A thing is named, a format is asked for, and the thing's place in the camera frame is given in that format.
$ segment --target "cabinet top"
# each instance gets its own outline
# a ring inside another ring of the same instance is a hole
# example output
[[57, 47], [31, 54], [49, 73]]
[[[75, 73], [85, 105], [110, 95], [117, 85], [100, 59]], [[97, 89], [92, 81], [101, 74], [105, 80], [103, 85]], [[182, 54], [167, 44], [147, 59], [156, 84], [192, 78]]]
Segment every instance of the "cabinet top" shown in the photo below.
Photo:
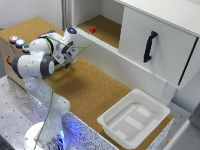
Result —
[[200, 36], [200, 2], [195, 0], [115, 0], [162, 22]]

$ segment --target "shelf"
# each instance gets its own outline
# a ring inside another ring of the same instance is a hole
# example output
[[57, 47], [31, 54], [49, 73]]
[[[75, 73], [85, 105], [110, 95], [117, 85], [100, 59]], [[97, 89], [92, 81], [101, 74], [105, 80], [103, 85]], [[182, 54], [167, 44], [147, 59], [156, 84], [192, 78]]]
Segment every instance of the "shelf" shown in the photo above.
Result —
[[[96, 27], [96, 32], [91, 33], [89, 31], [91, 26]], [[116, 48], [119, 47], [121, 25], [112, 20], [100, 15], [78, 25], [77, 27]]]

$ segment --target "brown countertop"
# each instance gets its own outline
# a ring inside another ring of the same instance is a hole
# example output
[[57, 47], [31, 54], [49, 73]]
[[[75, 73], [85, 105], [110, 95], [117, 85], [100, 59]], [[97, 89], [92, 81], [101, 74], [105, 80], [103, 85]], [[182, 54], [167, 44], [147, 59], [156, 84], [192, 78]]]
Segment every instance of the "brown countertop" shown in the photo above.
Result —
[[[49, 30], [55, 30], [61, 35], [64, 33], [59, 28], [36, 17], [0, 31], [0, 36], [9, 41], [10, 35], [16, 34], [29, 44], [40, 34]], [[52, 85], [53, 77], [44, 80]], [[119, 149], [123, 149], [104, 133], [102, 126], [97, 123], [97, 118], [128, 94], [131, 89], [81, 58], [68, 69], [60, 68], [57, 70], [55, 81], [55, 92], [70, 101], [70, 111]], [[137, 150], [146, 149], [172, 119], [173, 115], [168, 115]]]

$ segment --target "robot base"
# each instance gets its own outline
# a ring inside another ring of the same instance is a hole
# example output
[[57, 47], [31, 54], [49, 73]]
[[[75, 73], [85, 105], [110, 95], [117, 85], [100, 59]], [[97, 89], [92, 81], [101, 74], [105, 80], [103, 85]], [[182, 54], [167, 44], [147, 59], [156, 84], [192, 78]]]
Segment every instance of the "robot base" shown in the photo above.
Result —
[[37, 135], [37, 133], [40, 131], [40, 129], [42, 128], [44, 122], [40, 122], [40, 123], [37, 123], [35, 125], [33, 125], [25, 134], [25, 137], [24, 137], [24, 149], [25, 150], [49, 150], [49, 147], [44, 147], [44, 148], [41, 148], [39, 147], [38, 145], [36, 146], [36, 148], [34, 149], [35, 147], [35, 136]]

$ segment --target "cabinet door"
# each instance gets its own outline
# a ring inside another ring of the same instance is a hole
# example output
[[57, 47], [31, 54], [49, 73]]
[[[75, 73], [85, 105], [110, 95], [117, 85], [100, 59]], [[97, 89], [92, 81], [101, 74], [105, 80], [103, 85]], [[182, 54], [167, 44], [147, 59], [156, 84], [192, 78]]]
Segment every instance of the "cabinet door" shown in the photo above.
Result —
[[[146, 44], [152, 31], [158, 36], [152, 40], [152, 58], [144, 63]], [[119, 53], [176, 85], [195, 41], [196, 37], [191, 34], [125, 7]]]

